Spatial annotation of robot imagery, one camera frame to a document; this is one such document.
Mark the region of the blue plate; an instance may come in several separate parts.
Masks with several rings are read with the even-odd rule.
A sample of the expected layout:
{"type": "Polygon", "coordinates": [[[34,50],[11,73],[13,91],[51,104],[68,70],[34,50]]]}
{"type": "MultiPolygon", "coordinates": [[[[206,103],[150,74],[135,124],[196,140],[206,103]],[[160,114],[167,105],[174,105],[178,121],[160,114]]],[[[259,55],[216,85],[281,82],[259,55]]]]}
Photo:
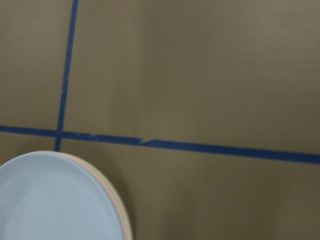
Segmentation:
{"type": "Polygon", "coordinates": [[[131,240],[111,182],[73,155],[37,151],[0,167],[3,240],[131,240]]]}

